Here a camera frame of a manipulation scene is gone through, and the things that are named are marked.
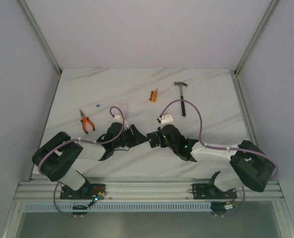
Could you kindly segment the black fuse box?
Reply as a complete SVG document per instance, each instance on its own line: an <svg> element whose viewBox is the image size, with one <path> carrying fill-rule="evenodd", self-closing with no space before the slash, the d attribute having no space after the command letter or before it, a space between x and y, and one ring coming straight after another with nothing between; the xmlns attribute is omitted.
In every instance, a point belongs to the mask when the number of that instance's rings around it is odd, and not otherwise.
<svg viewBox="0 0 294 238"><path fill-rule="evenodd" d="M148 133L147 138L151 148L161 146L160 133L158 131Z"/></svg>

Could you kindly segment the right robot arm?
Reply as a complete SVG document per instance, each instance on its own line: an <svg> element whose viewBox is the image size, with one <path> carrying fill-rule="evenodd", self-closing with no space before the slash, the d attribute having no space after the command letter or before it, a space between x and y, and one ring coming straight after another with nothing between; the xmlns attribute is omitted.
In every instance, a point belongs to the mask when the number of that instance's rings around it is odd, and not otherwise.
<svg viewBox="0 0 294 238"><path fill-rule="evenodd" d="M160 135L166 147L183 161L230 165L226 171L216 170L210 178L208 193L214 198L242 186L263 192L277 171L274 162L248 140L235 147L208 145L198 139L185 138L172 124L160 127Z"/></svg>

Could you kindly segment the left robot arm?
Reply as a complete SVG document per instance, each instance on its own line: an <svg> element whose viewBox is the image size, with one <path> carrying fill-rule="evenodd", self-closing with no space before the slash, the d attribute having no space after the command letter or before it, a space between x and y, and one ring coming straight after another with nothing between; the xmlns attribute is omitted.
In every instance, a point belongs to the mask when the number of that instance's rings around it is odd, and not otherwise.
<svg viewBox="0 0 294 238"><path fill-rule="evenodd" d="M94 158L104 161L111 157L118 148L132 148L148 141L135 125L124 127L114 122L105 134L89 144L94 149ZM59 132L32 156L32 162L38 167L39 173L50 181L59 182L71 189L77 199L85 199L89 195L89 182L78 171L72 168L84 147L83 139L71 139L66 132Z"/></svg>

